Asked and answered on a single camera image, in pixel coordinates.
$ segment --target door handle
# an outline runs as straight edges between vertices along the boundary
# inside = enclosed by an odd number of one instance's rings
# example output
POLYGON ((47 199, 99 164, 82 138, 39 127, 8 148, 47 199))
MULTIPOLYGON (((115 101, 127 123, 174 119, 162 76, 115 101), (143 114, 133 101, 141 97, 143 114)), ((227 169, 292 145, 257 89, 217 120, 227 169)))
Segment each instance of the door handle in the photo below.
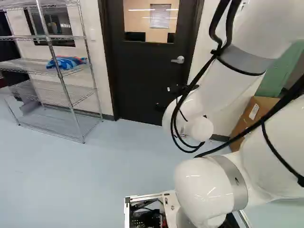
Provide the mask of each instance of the door handle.
POLYGON ((172 63, 178 63, 178 64, 183 64, 185 62, 185 57, 184 56, 178 56, 177 59, 172 59, 172 63))

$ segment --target light blue floor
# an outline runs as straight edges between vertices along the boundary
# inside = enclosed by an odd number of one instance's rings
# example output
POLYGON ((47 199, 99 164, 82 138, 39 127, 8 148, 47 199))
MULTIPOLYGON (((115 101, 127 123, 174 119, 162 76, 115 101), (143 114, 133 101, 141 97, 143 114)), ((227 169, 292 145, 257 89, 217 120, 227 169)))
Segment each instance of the light blue floor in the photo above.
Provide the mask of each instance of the light blue floor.
MULTIPOLYGON (((124 197, 173 189, 175 166, 193 156, 162 128, 125 120, 99 124, 86 144, 35 132, 0 99, 0 227, 123 228, 124 197)), ((254 228, 301 228, 304 201, 246 213, 254 228)))

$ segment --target robotic arm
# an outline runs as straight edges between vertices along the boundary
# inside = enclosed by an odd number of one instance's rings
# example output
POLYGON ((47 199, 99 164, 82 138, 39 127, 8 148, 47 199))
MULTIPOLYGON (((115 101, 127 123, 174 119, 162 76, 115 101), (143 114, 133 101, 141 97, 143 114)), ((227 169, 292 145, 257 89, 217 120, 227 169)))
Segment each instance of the robotic arm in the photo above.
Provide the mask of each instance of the robotic arm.
MULTIPOLYGON (((217 11, 228 2, 221 0, 217 11)), ((235 20, 231 45, 210 60, 199 88, 180 97, 184 117, 176 113, 173 133, 199 142, 209 139, 213 124, 208 115, 236 100, 293 42, 304 38, 303 12, 301 0, 248 1, 235 20)), ((168 132, 174 111, 175 101, 163 117, 168 132)), ((303 114, 302 96, 251 132, 239 152, 196 158, 177 167, 176 196, 196 227, 219 227, 232 211, 304 197, 303 114)))

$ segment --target blue fabric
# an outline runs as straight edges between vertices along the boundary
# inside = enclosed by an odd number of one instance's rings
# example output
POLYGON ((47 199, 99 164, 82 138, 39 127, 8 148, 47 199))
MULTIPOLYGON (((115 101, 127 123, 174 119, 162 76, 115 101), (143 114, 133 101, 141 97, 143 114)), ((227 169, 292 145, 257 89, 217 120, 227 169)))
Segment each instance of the blue fabric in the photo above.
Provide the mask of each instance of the blue fabric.
MULTIPOLYGON (((70 70, 74 67, 86 64, 86 58, 77 58, 77 57, 57 57, 56 58, 59 64, 59 68, 63 70, 70 70)), ((47 63, 47 69, 55 68, 55 62, 54 60, 50 60, 47 63)))

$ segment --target metal wire shelf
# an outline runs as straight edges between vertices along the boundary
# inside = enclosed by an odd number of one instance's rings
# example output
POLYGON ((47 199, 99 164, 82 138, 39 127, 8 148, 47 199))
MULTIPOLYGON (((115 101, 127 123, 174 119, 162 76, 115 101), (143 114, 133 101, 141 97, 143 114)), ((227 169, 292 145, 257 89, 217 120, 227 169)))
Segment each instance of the metal wire shelf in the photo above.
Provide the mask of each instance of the metal wire shelf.
MULTIPOLYGON (((84 39, 84 36, 50 36, 52 41, 55 40, 75 40, 84 39)), ((46 36, 0 36, 0 41, 46 41, 46 36)))
POLYGON ((82 39, 85 43, 88 66, 89 66, 87 68, 90 69, 91 72, 93 88, 65 84, 63 80, 63 76, 67 76, 75 72, 79 72, 86 66, 83 65, 68 71, 60 69, 60 67, 58 66, 58 62, 56 61, 56 54, 52 47, 53 43, 50 42, 49 50, 52 55, 52 58, 56 63, 56 68, 57 68, 56 70, 53 70, 53 72, 52 70, 45 69, 46 62, 42 63, 41 60, 30 60, 31 61, 30 64, 33 64, 33 62, 36 63, 35 65, 29 66, 28 64, 24 64, 25 61, 28 61, 26 59, 15 60, 14 62, 0 63, 0 70, 29 73, 32 75, 34 74, 57 75, 60 83, 31 79, 30 81, 28 80, 21 82, 17 85, 10 86, 9 91, 5 92, 5 94, 9 94, 10 95, 9 97, 15 97, 13 101, 17 101, 18 105, 20 105, 21 104, 20 102, 22 102, 23 105, 18 106, 13 111, 10 107, 10 104, 8 104, 7 102, 6 104, 18 124, 21 124, 22 126, 35 129, 38 131, 43 131, 43 132, 47 131, 47 133, 50 134, 59 134, 63 136, 67 135, 68 137, 72 137, 74 139, 77 138, 78 141, 84 143, 85 136, 92 129, 92 126, 94 127, 96 125, 96 122, 94 121, 94 124, 89 124, 90 125, 89 128, 87 128, 86 131, 83 131, 82 130, 83 123, 81 122, 82 121, 85 122, 85 120, 83 118, 78 117, 76 111, 74 110, 74 106, 94 94, 97 100, 96 104, 98 105, 98 110, 99 110, 98 113, 100 114, 100 119, 98 119, 98 121, 102 120, 102 110, 100 106, 100 99, 98 97, 98 90, 96 87, 96 81, 95 81, 92 61, 89 53, 88 42, 86 39, 86 30, 83 22, 80 0, 0 0, 0 11, 24 10, 24 9, 28 9, 28 10, 31 9, 34 13, 38 12, 42 24, 42 28, 44 31, 44 35, 35 35, 35 36, 16 35, 11 27, 9 16, 8 14, 6 14, 6 19, 11 29, 12 36, 5 36, 5 37, 0 36, 0 41, 58 41, 58 40, 82 39), (47 10, 43 10, 43 8, 49 9, 48 11, 52 12, 58 9, 60 10, 60 8, 66 8, 69 6, 77 6, 79 19, 82 26, 83 36, 50 35, 45 18, 43 16, 43 13, 47 12, 47 10), (54 119, 54 118, 49 118, 49 116, 47 115, 46 118, 45 115, 37 115, 37 113, 35 113, 35 116, 31 117, 31 120, 27 119, 26 115, 28 113, 25 112, 27 112, 29 109, 37 108, 38 105, 38 107, 46 110, 46 106, 48 106, 48 104, 49 106, 57 106, 60 107, 61 109, 69 110, 70 111, 69 117, 66 120, 62 121, 61 117, 59 117, 59 119, 54 119), (65 122, 68 121, 71 124, 71 126, 65 127, 64 124, 65 122))
MULTIPOLYGON (((38 107, 31 113, 19 117, 18 120, 20 124, 25 127, 38 129, 44 133, 59 134, 63 137, 69 137, 72 140, 81 142, 81 135, 78 134, 77 128, 70 115, 71 113, 64 110, 38 107)), ((83 114, 76 114, 76 117, 84 137, 100 123, 100 119, 96 117, 83 114)))
MULTIPOLYGON (((69 107, 69 102, 60 83, 31 80, 9 87, 14 97, 39 101, 43 104, 69 107)), ((73 106, 95 93, 95 90, 83 86, 66 85, 73 106)))
MULTIPOLYGON (((78 6, 77 0, 40 0, 42 8, 56 8, 62 6, 78 6)), ((0 0, 0 10, 13 11, 37 9, 35 0, 0 0)))
MULTIPOLYGON (((42 76, 57 76, 57 71, 55 68, 47 69, 48 61, 40 59, 29 59, 29 58, 19 58, 9 61, 0 62, 0 70, 17 72, 17 73, 28 73, 42 76)), ((62 70, 62 76, 68 76, 84 69, 88 68, 86 64, 78 65, 73 69, 62 70)))

